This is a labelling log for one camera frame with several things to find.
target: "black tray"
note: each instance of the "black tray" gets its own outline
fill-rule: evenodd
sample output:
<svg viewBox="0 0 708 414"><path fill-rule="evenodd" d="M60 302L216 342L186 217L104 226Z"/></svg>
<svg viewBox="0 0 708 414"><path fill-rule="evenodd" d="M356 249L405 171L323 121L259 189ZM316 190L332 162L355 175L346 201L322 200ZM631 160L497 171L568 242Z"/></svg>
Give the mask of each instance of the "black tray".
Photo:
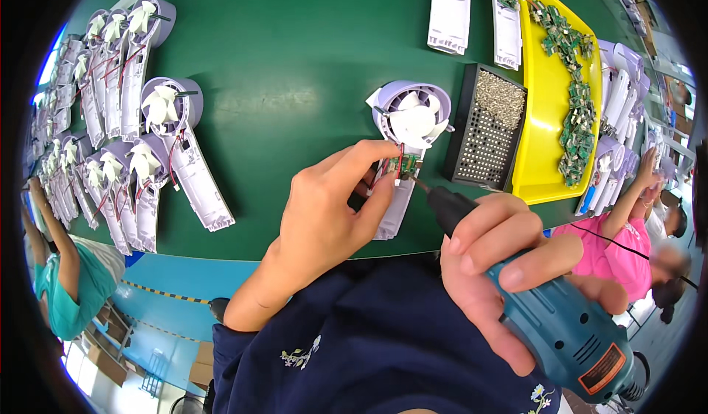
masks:
<svg viewBox="0 0 708 414"><path fill-rule="evenodd" d="M515 130L507 129L501 120L475 105L477 79L481 70L492 73L527 93L522 85L486 65L466 65L455 115L455 132L450 137L442 174L453 183L506 191L510 186L519 137L526 118L526 105L524 104L519 125Z"/></svg>

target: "yellow tray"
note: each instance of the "yellow tray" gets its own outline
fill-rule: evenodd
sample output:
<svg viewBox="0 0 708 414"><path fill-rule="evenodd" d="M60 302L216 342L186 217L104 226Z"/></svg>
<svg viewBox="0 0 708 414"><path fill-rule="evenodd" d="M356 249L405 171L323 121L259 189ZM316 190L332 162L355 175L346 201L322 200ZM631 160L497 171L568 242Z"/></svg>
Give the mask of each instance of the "yellow tray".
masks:
<svg viewBox="0 0 708 414"><path fill-rule="evenodd" d="M597 39L585 22L558 0L540 0L546 6L555 5L560 14L568 19L572 28L583 34L592 34L595 52L591 62L578 56L583 65L583 80L590 84L590 98L596 106L597 120L593 134L600 128L600 105L602 78L600 72L600 47ZM571 73L558 55L548 57L541 47L546 30L531 20L528 2L521 0L521 37L523 38L524 86L528 89L526 122L519 140L514 173L511 178L513 194L528 205L568 199L580 196L588 187L592 170L586 168L580 184L568 188L560 172L558 162L563 149L558 142L563 130L563 120L568 115ZM595 160L596 143L590 154L588 167Z"/></svg>

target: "green workbench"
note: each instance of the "green workbench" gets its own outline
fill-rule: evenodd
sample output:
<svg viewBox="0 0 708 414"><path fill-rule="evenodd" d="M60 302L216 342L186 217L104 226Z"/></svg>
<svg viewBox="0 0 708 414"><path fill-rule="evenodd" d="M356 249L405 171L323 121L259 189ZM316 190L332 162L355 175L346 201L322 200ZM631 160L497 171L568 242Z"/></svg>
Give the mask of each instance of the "green workbench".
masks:
<svg viewBox="0 0 708 414"><path fill-rule="evenodd" d="M462 57L427 47L430 0L166 1L177 7L177 18L171 35L151 53L148 78L199 83L205 106L195 132L236 224L208 232L186 196L165 187L157 237L163 254L261 259L278 236L291 177L359 139L380 138L364 103L376 88L398 79L436 84L455 111L465 64L493 64L490 0L472 0ZM617 20L617 0L561 1L598 37L641 49L629 20ZM94 10L116 2L84 0L67 33L83 33ZM521 70L500 71L523 81ZM73 117L75 127L84 127L78 114ZM487 194L442 178L449 139L444 133L426 152L420 178L472 198ZM549 228L575 220L577 204L567 199L531 209ZM77 218L71 232L111 243L102 217L96 231ZM369 243L355 257L435 250L442 235L424 194L415 191L399 234Z"/></svg>

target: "electric screwdriver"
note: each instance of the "electric screwdriver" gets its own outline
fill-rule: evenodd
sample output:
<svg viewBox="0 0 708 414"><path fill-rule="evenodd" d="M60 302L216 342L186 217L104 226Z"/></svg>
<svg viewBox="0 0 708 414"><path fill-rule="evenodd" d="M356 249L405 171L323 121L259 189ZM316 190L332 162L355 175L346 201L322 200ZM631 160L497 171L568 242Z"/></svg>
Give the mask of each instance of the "electric screwdriver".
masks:
<svg viewBox="0 0 708 414"><path fill-rule="evenodd" d="M428 188L410 173L408 177L426 190L428 205L447 237L477 207L460 193ZM500 287L501 269L528 251L519 251L486 272L504 298L500 321L526 345L549 379L587 403L604 403L615 394L639 400L644 387L634 382L627 330L615 325L597 302L589 301L562 276L518 293Z"/></svg>

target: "hand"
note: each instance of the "hand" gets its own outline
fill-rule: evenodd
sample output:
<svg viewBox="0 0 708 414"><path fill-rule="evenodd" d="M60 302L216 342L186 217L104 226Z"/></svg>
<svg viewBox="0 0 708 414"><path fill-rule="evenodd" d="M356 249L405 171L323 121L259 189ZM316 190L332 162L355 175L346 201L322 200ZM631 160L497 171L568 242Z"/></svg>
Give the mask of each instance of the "hand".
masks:
<svg viewBox="0 0 708 414"><path fill-rule="evenodd" d="M291 284L294 293L371 241L393 197L393 173L376 183L358 213L347 200L355 189L365 189L363 178L370 182L373 162L398 155L390 142L361 141L297 173L280 236L261 263L271 270L268 276Z"/></svg>
<svg viewBox="0 0 708 414"><path fill-rule="evenodd" d="M661 180L661 176L654 174L654 161L656 160L656 146L644 153L642 161L639 163L639 170L634 180L642 188L649 188Z"/></svg>
<svg viewBox="0 0 708 414"><path fill-rule="evenodd" d="M457 225L452 240L445 236L442 242L442 283L491 349L516 374L526 376L534 369L534 357L499 322L504 303L484 272L523 248L535 247L505 266L499 275L499 284L506 291L525 291L570 271L583 257L583 244L573 234L545 238L538 215L511 194L490 194L476 201L479 206ZM620 314L627 308L627 293L616 282L596 277L568 279L608 312Z"/></svg>
<svg viewBox="0 0 708 414"><path fill-rule="evenodd" d="M38 206L44 204L47 201L47 197L44 194L44 188L40 184L39 177L31 177L28 183L30 184L30 194L35 204Z"/></svg>

